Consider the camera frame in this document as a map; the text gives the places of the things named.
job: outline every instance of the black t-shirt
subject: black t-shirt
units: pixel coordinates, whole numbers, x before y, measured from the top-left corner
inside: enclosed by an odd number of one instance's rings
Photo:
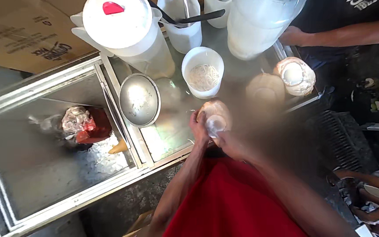
[[[294,25],[306,33],[334,30],[351,24],[379,20],[379,0],[307,0]],[[335,61],[348,47],[303,47],[322,61]]]

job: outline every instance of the person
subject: person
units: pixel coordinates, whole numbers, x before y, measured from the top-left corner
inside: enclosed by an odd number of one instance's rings
[[[307,0],[279,40],[299,46],[302,59],[318,69],[343,58],[349,46],[379,44],[379,0]]]
[[[231,133],[219,132],[229,157],[204,158],[210,137],[197,114],[194,147],[157,205],[150,236],[357,237],[308,185]]]
[[[336,170],[334,173],[340,179],[346,178],[356,178],[362,182],[367,183],[370,186],[379,188],[379,177],[374,175],[362,174],[359,172],[349,171],[349,170]],[[365,189],[359,189],[360,196],[366,200],[373,202],[379,205],[379,197],[373,196],[371,193],[367,192]],[[379,234],[379,208],[371,211],[370,213],[366,213],[365,211],[359,209],[358,207],[352,207],[352,212],[357,216],[361,221],[364,221],[369,224],[373,224],[371,226],[372,232]]]

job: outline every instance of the metal bowl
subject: metal bowl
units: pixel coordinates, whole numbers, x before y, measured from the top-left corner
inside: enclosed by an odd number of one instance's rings
[[[161,98],[154,81],[147,75],[129,75],[119,90],[121,113],[136,127],[152,125],[161,110]]]

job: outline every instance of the concrete floor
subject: concrete floor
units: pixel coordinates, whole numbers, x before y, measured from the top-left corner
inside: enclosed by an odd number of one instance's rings
[[[119,190],[81,211],[88,237],[124,235],[140,214],[154,210],[174,175],[182,167],[163,170]]]

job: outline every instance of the metal grate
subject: metal grate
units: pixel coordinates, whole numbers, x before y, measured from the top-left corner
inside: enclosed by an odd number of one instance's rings
[[[319,115],[318,122],[320,135],[325,138],[325,143],[339,166],[351,171],[361,171],[359,153],[337,113],[324,111]]]

